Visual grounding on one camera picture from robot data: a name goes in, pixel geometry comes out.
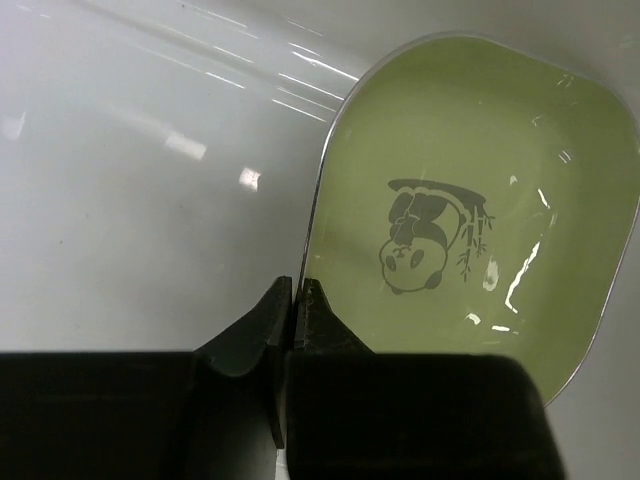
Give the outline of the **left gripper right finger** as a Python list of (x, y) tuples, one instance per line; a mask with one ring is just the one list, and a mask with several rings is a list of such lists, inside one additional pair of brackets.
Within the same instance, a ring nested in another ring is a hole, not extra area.
[(297, 299), (286, 359), (293, 479), (561, 479), (541, 397), (504, 356), (370, 350), (319, 281)]

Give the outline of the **light green panda plate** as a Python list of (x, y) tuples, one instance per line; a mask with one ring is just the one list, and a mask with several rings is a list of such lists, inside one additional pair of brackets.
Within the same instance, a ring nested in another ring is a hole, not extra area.
[(432, 34), (338, 110), (303, 274), (370, 350), (504, 355), (550, 402), (591, 348), (638, 209), (639, 125), (614, 90)]

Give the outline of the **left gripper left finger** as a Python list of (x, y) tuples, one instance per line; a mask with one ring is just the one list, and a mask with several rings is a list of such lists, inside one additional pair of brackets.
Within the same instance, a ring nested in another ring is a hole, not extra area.
[(5, 479), (270, 479), (291, 309), (279, 277), (194, 351), (1, 357)]

